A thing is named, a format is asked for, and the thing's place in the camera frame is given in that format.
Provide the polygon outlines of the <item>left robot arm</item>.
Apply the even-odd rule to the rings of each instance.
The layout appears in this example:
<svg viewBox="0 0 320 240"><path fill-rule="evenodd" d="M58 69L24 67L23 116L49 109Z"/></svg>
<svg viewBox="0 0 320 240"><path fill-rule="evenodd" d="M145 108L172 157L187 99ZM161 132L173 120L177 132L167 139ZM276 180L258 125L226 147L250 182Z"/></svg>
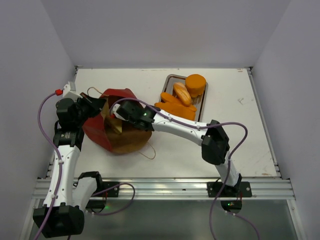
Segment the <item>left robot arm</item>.
<svg viewBox="0 0 320 240"><path fill-rule="evenodd" d="M56 238L81 234L91 195L103 193L104 184L97 171L82 173L77 186L73 184L85 134L83 125L100 114L106 101L82 92L74 99L63 97L55 104L54 136L45 137L54 149L53 171L43 205L33 211L33 220L38 226L34 239L40 235Z"/></svg>

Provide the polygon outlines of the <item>orange twisted bread stick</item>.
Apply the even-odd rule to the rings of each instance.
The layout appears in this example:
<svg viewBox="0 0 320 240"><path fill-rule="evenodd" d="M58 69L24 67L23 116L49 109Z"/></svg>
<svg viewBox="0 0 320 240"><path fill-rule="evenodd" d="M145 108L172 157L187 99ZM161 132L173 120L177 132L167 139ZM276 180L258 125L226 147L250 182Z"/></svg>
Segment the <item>orange twisted bread stick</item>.
<svg viewBox="0 0 320 240"><path fill-rule="evenodd" d="M188 108L189 110L191 110L193 112L197 111L197 108L194 105L191 104L189 106L186 106L186 105L183 104L183 102L179 98L176 98L176 97L174 97L173 95L171 95L171 94L169 94L167 92L162 92L160 94L160 98L164 103L174 103L174 104L178 104L178 105L181 105L183 107L186 107L186 108Z"/></svg>

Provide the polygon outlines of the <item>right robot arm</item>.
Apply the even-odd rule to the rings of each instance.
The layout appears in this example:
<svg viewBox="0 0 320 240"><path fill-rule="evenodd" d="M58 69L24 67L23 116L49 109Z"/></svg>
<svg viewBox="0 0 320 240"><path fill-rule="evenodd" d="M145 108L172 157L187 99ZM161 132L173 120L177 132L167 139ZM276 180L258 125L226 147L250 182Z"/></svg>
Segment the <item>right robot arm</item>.
<svg viewBox="0 0 320 240"><path fill-rule="evenodd" d="M195 143L201 147L202 159L216 167L223 183L222 191L232 197L241 190L242 176L232 162L229 137L218 121L188 120L156 106L142 107L132 98L117 101L110 112L137 129L168 133Z"/></svg>

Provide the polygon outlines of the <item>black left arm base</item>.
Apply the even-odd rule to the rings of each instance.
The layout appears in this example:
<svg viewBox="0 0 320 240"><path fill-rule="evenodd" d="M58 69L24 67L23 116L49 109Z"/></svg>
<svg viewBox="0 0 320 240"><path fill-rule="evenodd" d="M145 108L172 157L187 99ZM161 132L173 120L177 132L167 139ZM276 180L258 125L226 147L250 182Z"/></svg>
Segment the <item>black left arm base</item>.
<svg viewBox="0 0 320 240"><path fill-rule="evenodd" d="M98 188L94 194L109 188L111 189L95 195L94 197L98 199L89 200L85 209L93 213L101 213L103 210L107 209L107 200L117 198L119 196L119 187L116 187L118 184L118 181L104 181L102 187Z"/></svg>

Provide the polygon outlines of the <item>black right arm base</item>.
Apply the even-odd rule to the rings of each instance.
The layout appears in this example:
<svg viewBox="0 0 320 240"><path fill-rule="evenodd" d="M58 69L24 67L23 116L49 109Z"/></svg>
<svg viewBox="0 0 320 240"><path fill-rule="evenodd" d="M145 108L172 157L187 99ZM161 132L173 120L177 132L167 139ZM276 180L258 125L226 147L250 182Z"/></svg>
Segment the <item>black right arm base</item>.
<svg viewBox="0 0 320 240"><path fill-rule="evenodd" d="M221 189L223 182L218 178L216 181L206 183L207 194L209 198L215 198ZM232 214L238 214L243 207L243 198L251 198L253 196L251 185L248 181L240 181L236 188L225 185L220 198L229 198L229 200L220 200L221 207Z"/></svg>

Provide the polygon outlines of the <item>red paper bag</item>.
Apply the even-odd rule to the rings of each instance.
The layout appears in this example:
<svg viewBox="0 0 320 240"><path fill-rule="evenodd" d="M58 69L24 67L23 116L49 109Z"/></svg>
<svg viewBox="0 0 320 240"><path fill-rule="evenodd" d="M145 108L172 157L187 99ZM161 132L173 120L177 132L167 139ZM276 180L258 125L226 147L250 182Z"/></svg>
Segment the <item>red paper bag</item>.
<svg viewBox="0 0 320 240"><path fill-rule="evenodd" d="M94 143L113 154L124 155L138 152L149 160L156 157L155 148L149 143L152 136L151 131L142 131L134 128L129 123L122 120L122 133L116 134L113 130L106 129L105 118L110 118L110 108L115 101L122 98L135 98L134 93L128 89L108 88L104 92L95 87L89 87L88 90L95 90L100 94L100 98L106 98L100 114L89 118L83 125L86 136Z"/></svg>

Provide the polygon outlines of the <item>aluminium front rail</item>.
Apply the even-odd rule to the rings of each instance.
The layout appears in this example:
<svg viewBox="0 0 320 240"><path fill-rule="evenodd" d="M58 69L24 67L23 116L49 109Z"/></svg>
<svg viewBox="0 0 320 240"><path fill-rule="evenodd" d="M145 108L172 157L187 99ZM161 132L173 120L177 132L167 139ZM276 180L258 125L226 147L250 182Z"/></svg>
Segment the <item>aluminium front rail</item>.
<svg viewBox="0 0 320 240"><path fill-rule="evenodd" d="M104 182L129 183L135 188L135 200L213 200L207 183L215 178L103 178ZM243 178L249 182L252 197L243 200L294 200L290 180L278 177Z"/></svg>

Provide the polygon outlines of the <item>orange loaf bread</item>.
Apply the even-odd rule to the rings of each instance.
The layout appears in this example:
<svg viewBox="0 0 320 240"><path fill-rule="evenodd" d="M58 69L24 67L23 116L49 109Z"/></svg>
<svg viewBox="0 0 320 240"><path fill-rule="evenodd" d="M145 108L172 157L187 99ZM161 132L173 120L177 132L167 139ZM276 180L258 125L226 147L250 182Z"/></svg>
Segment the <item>orange loaf bread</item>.
<svg viewBox="0 0 320 240"><path fill-rule="evenodd" d="M168 112L169 114L172 114L174 116L181 117L187 120L194 121L196 118L196 113L194 111L192 111L188 107L185 107L177 103L156 102L154 106Z"/></svg>

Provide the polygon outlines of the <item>stainless steel tray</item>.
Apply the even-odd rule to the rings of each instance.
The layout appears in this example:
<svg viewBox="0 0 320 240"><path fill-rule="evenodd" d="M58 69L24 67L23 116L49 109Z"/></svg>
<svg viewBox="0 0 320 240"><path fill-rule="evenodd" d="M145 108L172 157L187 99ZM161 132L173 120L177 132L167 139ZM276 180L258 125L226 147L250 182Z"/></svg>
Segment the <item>stainless steel tray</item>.
<svg viewBox="0 0 320 240"><path fill-rule="evenodd" d="M170 74L156 105L168 112L177 113L181 118L199 122L202 119L208 87L207 80L200 74Z"/></svg>

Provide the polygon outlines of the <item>golden oval bread roll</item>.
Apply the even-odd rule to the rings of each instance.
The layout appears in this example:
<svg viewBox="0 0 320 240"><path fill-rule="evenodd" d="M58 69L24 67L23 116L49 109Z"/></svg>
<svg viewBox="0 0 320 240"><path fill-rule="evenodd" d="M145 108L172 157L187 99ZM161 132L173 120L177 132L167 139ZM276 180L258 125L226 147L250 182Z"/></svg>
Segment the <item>golden oval bread roll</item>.
<svg viewBox="0 0 320 240"><path fill-rule="evenodd" d="M173 84L173 90L185 106L192 104L192 98L184 84L181 82L175 82Z"/></svg>

